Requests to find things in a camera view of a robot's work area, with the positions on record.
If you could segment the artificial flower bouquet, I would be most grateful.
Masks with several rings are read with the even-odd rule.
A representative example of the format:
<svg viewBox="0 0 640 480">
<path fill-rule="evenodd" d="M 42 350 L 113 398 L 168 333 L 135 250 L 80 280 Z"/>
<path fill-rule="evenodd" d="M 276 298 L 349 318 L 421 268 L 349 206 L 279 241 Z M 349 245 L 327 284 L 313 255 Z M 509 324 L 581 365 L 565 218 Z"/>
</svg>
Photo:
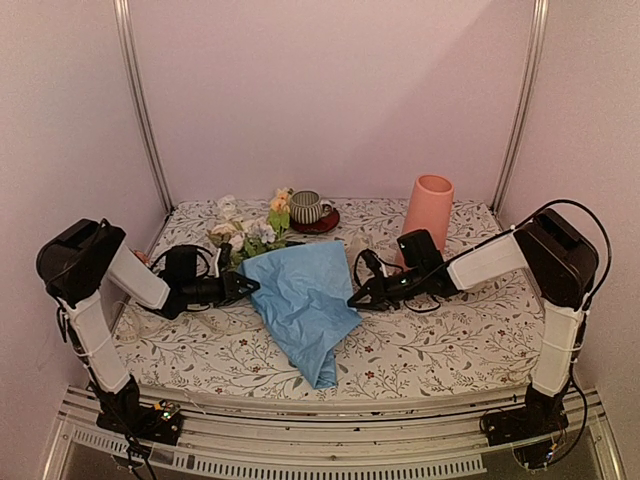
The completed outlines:
<svg viewBox="0 0 640 480">
<path fill-rule="evenodd" d="M 277 189 L 269 202 L 268 213 L 242 219 L 234 196 L 226 195 L 217 201 L 223 222 L 208 230 L 206 236 L 216 247 L 231 246 L 231 267 L 237 269 L 249 258 L 281 249 L 286 244 L 286 232 L 291 223 L 290 201 L 294 190 Z"/>
</svg>

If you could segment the blue wrapping paper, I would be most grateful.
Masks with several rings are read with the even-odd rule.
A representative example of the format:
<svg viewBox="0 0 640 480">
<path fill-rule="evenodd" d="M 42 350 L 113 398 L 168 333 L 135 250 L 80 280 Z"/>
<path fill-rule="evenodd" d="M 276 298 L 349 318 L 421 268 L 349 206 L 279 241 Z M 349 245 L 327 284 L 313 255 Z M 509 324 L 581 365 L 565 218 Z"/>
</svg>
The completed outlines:
<svg viewBox="0 0 640 480">
<path fill-rule="evenodd" d="M 314 389 L 338 384 L 334 348 L 361 323 L 345 246 L 325 241 L 244 260 L 240 272 L 260 283 L 251 303 L 275 343 Z"/>
</svg>

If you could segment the cream printed ribbon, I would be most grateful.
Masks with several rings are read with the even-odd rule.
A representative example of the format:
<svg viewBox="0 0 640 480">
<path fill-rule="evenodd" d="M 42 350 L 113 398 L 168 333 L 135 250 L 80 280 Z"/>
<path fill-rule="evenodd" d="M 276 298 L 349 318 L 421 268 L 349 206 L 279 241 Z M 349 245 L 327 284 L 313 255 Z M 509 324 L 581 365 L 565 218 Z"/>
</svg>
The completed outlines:
<svg viewBox="0 0 640 480">
<path fill-rule="evenodd" d="M 116 301 L 111 313 L 114 324 L 114 339 L 125 344 L 155 335 L 163 326 L 164 320 L 137 304 Z"/>
</svg>

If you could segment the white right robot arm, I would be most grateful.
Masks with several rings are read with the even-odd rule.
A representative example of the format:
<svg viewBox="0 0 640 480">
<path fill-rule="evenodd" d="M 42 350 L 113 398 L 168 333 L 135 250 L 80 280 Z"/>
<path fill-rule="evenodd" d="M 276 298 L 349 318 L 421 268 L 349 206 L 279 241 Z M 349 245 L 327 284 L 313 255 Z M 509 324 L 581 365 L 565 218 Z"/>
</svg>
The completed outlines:
<svg viewBox="0 0 640 480">
<path fill-rule="evenodd" d="M 525 220 L 449 260 L 430 232 L 418 229 L 398 238 L 404 269 L 387 276 L 370 249 L 357 258 L 372 276 L 358 281 L 347 304 L 357 310 L 397 309 L 421 294 L 449 298 L 516 270 L 532 275 L 542 299 L 544 337 L 517 427 L 537 436 L 552 424 L 581 347 L 583 324 L 600 281 L 599 255 L 592 243 L 556 211 L 550 201 Z"/>
</svg>

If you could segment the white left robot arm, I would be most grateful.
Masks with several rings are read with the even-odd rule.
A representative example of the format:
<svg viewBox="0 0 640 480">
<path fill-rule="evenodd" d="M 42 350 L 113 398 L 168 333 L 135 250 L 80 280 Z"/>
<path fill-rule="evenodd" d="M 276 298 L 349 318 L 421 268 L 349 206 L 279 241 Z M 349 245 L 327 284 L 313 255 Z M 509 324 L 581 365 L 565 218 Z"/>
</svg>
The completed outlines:
<svg viewBox="0 0 640 480">
<path fill-rule="evenodd" d="M 109 280 L 145 310 L 174 320 L 195 306 L 223 307 L 257 292 L 260 284 L 230 266 L 231 246 L 214 252 L 183 244 L 146 265 L 126 245 L 125 232 L 107 220 L 81 219 L 46 243 L 36 270 L 58 305 L 59 328 L 86 366 L 107 417 L 128 434 L 166 413 L 141 405 L 139 388 L 122 363 L 102 306 Z"/>
</svg>

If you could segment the pink vase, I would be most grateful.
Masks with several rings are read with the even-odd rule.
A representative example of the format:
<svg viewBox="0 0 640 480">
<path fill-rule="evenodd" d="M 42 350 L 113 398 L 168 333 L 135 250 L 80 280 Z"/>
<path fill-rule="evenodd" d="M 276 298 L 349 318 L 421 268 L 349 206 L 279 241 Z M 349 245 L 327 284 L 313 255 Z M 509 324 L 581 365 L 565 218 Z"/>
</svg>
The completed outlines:
<svg viewBox="0 0 640 480">
<path fill-rule="evenodd" d="M 454 186 L 445 177 L 425 174 L 416 178 L 401 235 L 428 230 L 441 254 L 445 245 L 454 199 Z"/>
</svg>

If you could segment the dark red saucer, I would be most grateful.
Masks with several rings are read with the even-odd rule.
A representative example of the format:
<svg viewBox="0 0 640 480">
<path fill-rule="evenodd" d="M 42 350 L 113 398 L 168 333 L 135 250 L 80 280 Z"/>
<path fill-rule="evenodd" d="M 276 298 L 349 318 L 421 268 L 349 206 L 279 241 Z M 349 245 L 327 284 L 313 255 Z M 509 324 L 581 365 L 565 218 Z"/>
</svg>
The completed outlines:
<svg viewBox="0 0 640 480">
<path fill-rule="evenodd" d="M 314 223 L 302 224 L 291 220 L 290 228 L 301 234 L 319 235 L 334 230 L 339 222 L 340 213 L 336 208 L 332 207 L 326 215 Z"/>
</svg>

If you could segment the striped ceramic cup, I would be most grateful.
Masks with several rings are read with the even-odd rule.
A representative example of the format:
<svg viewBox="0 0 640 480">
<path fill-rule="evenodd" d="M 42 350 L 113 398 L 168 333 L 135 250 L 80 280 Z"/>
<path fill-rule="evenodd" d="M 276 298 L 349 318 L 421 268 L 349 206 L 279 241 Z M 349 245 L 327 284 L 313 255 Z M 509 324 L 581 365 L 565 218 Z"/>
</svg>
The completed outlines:
<svg viewBox="0 0 640 480">
<path fill-rule="evenodd" d="M 295 191 L 289 201 L 291 219 L 299 224 L 308 225 L 318 222 L 328 215 L 333 205 L 312 190 Z"/>
</svg>

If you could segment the floral tablecloth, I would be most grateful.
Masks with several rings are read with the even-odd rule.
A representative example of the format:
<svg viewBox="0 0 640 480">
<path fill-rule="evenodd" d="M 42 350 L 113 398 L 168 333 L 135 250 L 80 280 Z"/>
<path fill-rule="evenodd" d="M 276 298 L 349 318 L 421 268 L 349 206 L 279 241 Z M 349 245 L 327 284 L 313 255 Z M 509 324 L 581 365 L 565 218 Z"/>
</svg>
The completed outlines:
<svg viewBox="0 0 640 480">
<path fill-rule="evenodd" d="M 242 219 L 268 213 L 267 200 L 236 200 Z M 394 261 L 406 200 L 340 199 L 335 230 L 290 233 L 291 240 L 339 240 L 349 266 L 365 248 Z M 206 233 L 222 223 L 217 201 L 184 202 L 170 217 L 151 258 L 179 244 L 213 245 Z M 445 258 L 499 231 L 483 203 L 456 201 Z M 334 349 L 336 387 L 313 389 L 265 329 L 247 301 L 222 310 L 164 320 L 153 336 L 114 339 L 139 385 L 197 393 L 303 401 L 382 400 L 517 387 L 529 383 L 544 330 L 533 289 L 520 271 L 442 300 L 432 313 L 363 312 Z"/>
</svg>

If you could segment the aluminium front rail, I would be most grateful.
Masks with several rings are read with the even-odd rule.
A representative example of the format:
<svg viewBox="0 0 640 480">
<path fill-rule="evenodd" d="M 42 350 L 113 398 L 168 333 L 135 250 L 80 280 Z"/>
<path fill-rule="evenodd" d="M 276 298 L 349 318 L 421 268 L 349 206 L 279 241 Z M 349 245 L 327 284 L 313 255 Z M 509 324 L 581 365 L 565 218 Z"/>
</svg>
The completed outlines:
<svg viewBox="0 0 640 480">
<path fill-rule="evenodd" d="M 145 442 L 157 479 L 631 479 L 597 391 L 585 394 L 579 443 L 558 464 L 529 471 L 516 449 L 551 435 L 492 446 L 480 428 L 485 415 L 523 406 L 523 388 L 323 402 L 141 387 L 144 403 L 176 401 L 184 416 L 177 446 Z M 113 478 L 89 473 L 104 465 L 115 478 L 135 479 L 125 466 L 127 442 L 97 427 L 98 410 L 88 390 L 68 388 L 36 478 Z"/>
</svg>

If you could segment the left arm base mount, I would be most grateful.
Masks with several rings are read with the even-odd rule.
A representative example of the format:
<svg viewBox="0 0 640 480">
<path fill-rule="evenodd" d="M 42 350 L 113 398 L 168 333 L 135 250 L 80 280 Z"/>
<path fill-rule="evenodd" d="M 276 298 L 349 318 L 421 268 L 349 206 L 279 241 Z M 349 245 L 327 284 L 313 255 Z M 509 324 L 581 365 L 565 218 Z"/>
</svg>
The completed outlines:
<svg viewBox="0 0 640 480">
<path fill-rule="evenodd" d="M 142 405 L 136 396 L 117 395 L 101 401 L 98 427 L 138 440 L 176 446 L 182 431 L 179 408 L 165 400 Z"/>
</svg>

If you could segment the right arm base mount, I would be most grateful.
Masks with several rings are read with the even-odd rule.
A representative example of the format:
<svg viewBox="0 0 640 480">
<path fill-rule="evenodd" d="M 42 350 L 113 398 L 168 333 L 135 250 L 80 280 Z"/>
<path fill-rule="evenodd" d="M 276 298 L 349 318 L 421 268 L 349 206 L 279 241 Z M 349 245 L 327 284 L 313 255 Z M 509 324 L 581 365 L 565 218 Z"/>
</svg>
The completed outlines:
<svg viewBox="0 0 640 480">
<path fill-rule="evenodd" d="M 563 410 L 544 419 L 537 417 L 526 407 L 487 411 L 479 420 L 479 428 L 490 446 L 514 444 L 542 437 L 540 441 L 527 443 L 513 450 L 516 461 L 528 470 L 542 469 L 551 463 L 560 443 L 559 440 L 553 439 L 553 435 L 563 436 L 568 426 L 569 422 Z"/>
</svg>

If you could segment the left aluminium frame post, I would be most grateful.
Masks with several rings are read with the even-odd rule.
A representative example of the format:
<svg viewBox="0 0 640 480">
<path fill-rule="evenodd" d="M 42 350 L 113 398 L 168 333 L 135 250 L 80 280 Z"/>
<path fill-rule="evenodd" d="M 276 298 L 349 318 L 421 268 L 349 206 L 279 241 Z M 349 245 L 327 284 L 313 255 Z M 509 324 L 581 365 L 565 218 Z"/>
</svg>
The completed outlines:
<svg viewBox="0 0 640 480">
<path fill-rule="evenodd" d="M 135 118 L 139 127 L 143 148 L 149 163 L 149 169 L 151 172 L 153 183 L 155 185 L 162 208 L 165 211 L 165 214 L 168 215 L 174 208 L 174 202 L 160 158 L 151 117 L 149 114 L 149 109 L 145 98 L 142 75 L 136 52 L 134 29 L 130 12 L 130 2 L 126 0 L 114 0 L 113 6 L 121 55 L 123 58 L 125 74 L 131 93 Z"/>
</svg>

